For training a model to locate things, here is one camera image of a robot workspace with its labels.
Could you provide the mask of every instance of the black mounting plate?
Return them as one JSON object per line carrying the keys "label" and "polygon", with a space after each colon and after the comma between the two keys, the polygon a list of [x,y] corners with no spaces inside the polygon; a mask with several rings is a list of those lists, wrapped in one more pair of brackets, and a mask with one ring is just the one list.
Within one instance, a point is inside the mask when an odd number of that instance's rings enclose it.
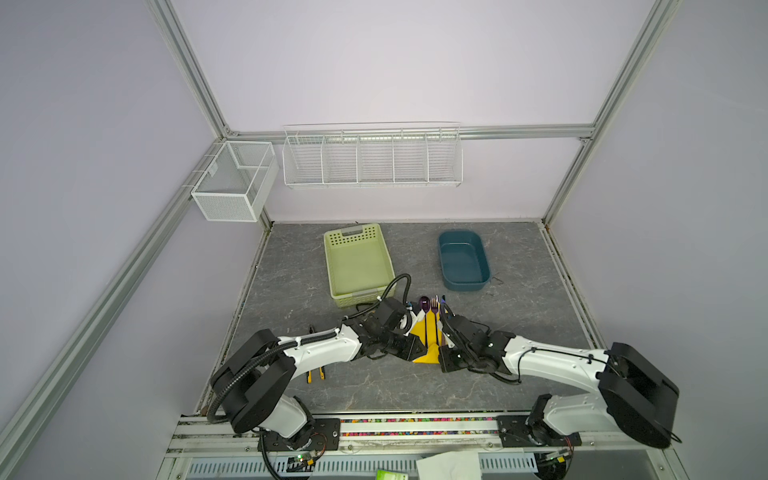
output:
{"label": "black mounting plate", "polygon": [[[500,415],[496,417],[498,423],[498,436],[502,439],[503,447],[539,447],[530,438],[531,428],[525,424],[527,415]],[[578,447],[581,445],[581,435],[572,433],[568,435],[571,445]],[[548,447],[565,447],[568,443],[564,436],[552,435],[545,443]]]}
{"label": "black mounting plate", "polygon": [[339,449],[339,438],[341,438],[341,420],[340,419],[315,419],[314,433],[322,433],[326,437],[313,435],[310,437],[310,444],[302,449],[293,450],[288,447],[286,440],[277,435],[276,432],[264,433],[264,444],[268,452],[305,452],[307,450],[323,449],[323,443],[326,443],[326,451]]}

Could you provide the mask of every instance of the white paper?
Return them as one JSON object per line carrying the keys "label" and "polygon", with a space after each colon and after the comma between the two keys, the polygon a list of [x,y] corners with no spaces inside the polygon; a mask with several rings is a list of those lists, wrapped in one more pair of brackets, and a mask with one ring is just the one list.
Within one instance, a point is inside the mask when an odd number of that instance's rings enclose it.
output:
{"label": "white paper", "polygon": [[416,462],[419,480],[481,480],[477,452],[447,452]]}

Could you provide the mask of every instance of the gray marble surface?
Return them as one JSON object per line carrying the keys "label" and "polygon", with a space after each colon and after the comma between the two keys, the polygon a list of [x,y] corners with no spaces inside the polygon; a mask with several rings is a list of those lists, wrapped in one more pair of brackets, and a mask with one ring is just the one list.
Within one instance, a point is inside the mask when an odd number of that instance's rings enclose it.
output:
{"label": "gray marble surface", "polygon": [[[323,233],[344,225],[276,224],[266,246],[240,324],[234,351],[257,330],[295,336],[333,328],[350,310],[329,294]],[[571,302],[535,223],[382,223],[395,273],[413,278],[409,300],[445,294],[456,313],[545,343],[588,347]],[[442,284],[438,235],[474,230],[483,240],[492,279],[478,292],[451,292]],[[441,373],[439,365],[393,356],[326,367],[326,380],[294,379],[286,394],[312,412],[385,410],[521,410],[542,393],[571,395],[577,389],[536,377],[511,386],[466,371]]]}

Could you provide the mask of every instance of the white wall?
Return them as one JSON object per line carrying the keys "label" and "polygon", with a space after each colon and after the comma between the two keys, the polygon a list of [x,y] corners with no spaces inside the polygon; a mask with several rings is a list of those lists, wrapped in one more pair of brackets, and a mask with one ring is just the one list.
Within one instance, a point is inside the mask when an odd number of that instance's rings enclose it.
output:
{"label": "white wall", "polygon": [[[230,127],[275,131],[387,121],[589,124],[653,0],[173,3]],[[284,221],[541,217],[575,145],[468,141],[458,190],[276,184],[267,209]]]}
{"label": "white wall", "polygon": [[680,387],[691,478],[764,478],[768,4],[685,2],[554,222],[609,342]]}
{"label": "white wall", "polygon": [[591,123],[653,0],[174,0],[235,131]]}
{"label": "white wall", "polygon": [[[291,190],[281,172],[266,209],[273,220],[287,222],[542,218],[579,141],[471,140],[463,148],[458,187]],[[282,156],[282,148],[276,152]]]}
{"label": "white wall", "polygon": [[0,6],[0,428],[213,140],[143,2]]}
{"label": "white wall", "polygon": [[15,480],[154,478],[214,366],[260,241],[258,223],[192,204]]}

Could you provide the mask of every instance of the wire basket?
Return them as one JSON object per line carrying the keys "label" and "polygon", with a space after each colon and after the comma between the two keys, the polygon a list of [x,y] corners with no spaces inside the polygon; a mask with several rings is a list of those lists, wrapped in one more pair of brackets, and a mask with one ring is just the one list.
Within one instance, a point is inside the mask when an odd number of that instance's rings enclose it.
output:
{"label": "wire basket", "polygon": [[208,220],[257,222],[279,169],[271,142],[225,141],[192,197]]}
{"label": "wire basket", "polygon": [[459,185],[458,127],[288,134],[283,174],[291,188]]}

